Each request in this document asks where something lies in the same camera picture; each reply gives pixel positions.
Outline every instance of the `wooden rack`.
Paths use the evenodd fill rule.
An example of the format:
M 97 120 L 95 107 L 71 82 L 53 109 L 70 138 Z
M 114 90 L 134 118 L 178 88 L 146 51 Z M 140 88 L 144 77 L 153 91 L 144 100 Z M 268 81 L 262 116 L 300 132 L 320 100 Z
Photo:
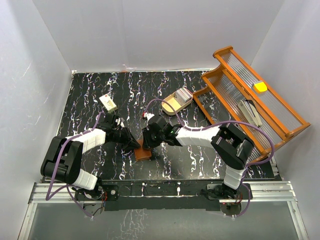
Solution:
M 289 140 L 310 126 L 253 68 L 247 64 L 234 50 L 228 46 L 217 50 L 213 57 L 220 65 L 216 69 L 201 76 L 206 87 L 193 93 L 193 99 L 214 124 L 213 116 L 204 107 L 203 96 L 209 91 L 221 101 L 232 117 L 237 121 L 247 122 L 238 107 L 240 100 L 253 100 L 257 112 L 262 120 L 261 129 L 265 131 L 275 143 L 278 150 Z M 257 94 L 252 86 L 263 81 L 267 91 Z M 250 127 L 241 126 L 243 131 L 254 141 L 256 152 L 253 161 L 264 159 L 271 151 L 269 142 L 258 131 Z

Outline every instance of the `white backdrop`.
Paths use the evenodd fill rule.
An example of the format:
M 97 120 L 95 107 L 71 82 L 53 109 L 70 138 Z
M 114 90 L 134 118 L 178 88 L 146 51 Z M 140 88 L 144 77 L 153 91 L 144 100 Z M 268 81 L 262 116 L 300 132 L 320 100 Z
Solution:
M 0 1 L 0 239 L 18 238 L 70 83 L 32 1 Z
M 320 236 L 320 2 L 286 0 L 252 66 L 311 126 L 276 152 L 310 240 Z
M 233 45 L 251 63 L 283 0 L 33 0 L 78 72 L 213 68 Z

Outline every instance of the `yellow sponge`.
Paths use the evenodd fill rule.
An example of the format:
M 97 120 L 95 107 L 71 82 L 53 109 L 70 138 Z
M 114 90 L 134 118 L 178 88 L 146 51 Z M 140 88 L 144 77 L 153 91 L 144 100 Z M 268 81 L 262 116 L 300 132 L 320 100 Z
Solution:
M 258 81 L 253 84 L 253 89 L 257 94 L 262 94 L 263 92 L 268 90 L 266 84 L 263 81 Z

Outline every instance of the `white box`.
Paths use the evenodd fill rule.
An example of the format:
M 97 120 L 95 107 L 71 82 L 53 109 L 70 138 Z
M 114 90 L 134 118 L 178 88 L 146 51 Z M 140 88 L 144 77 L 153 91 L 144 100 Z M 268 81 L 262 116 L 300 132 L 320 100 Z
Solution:
M 109 114 L 118 109 L 117 105 L 114 103 L 114 101 L 112 101 L 111 97 L 108 94 L 99 97 L 99 99 Z

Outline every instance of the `black marble surface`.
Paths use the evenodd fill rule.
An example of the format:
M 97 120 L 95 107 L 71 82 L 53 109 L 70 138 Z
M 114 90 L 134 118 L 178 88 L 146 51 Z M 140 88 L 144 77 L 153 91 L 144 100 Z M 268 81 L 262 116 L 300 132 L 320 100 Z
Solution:
M 115 112 L 126 120 L 136 139 L 142 137 L 146 122 L 141 119 L 146 105 L 154 98 L 164 99 L 181 87 L 197 91 L 205 86 L 202 71 L 122 72 L 122 73 L 77 73 L 73 76 L 70 92 L 61 119 L 58 135 L 73 136 L 92 127 L 99 112 L 104 111 L 99 97 L 111 96 L 118 110 Z M 214 120 L 230 120 L 231 115 L 212 95 L 209 108 Z M 172 124 L 176 116 L 168 116 L 155 102 L 149 112 L 160 114 Z M 179 112 L 184 122 L 191 127 L 208 126 L 204 114 L 192 102 Z M 155 148 L 148 161 L 135 160 L 133 151 L 123 151 L 116 143 L 108 142 L 82 156 L 84 170 L 103 180 L 187 180 L 223 179 L 226 165 L 215 150 L 203 146 L 173 147 L 166 143 Z M 273 179 L 270 163 L 248 169 L 249 179 Z

